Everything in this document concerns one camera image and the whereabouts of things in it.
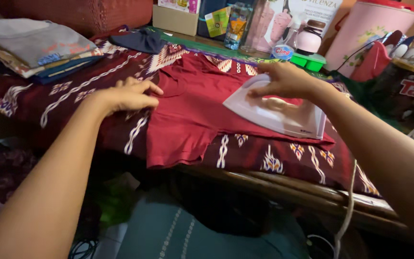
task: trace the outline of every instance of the green container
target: green container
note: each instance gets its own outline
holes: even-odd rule
[[[290,62],[315,72],[319,72],[322,66],[327,63],[327,61],[325,61],[325,58],[319,54],[305,56],[296,52],[293,54]]]

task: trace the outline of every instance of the hand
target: hand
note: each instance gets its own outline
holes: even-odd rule
[[[117,111],[156,108],[159,105],[158,99],[143,93],[148,89],[158,95],[164,94],[164,91],[151,81],[139,81],[128,77],[125,81],[116,82],[115,87],[96,91],[90,99],[99,99],[104,102],[108,116]]]
[[[268,73],[271,83],[250,90],[248,95],[251,97],[277,95],[283,98],[311,99],[319,83],[323,82],[290,62],[261,63],[258,70],[260,73]]]

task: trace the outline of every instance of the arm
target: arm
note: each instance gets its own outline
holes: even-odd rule
[[[156,107],[149,81],[118,81],[85,99],[0,213],[1,258],[66,258],[81,210],[98,129],[118,110]]]
[[[332,85],[290,63],[266,64],[272,83],[252,96],[299,97],[320,107],[365,173],[401,219],[414,230],[414,140],[346,98]]]

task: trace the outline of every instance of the forearm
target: forearm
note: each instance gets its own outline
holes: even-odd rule
[[[66,258],[106,116],[86,99],[0,213],[0,258]]]
[[[380,193],[414,229],[414,140],[328,83],[319,84],[313,103],[324,110]]]

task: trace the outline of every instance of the right hand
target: right hand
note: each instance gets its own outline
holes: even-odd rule
[[[250,90],[248,95],[251,97],[277,95],[283,98],[311,99],[321,82],[290,62],[261,63],[258,70],[260,73],[268,73],[271,83]]]

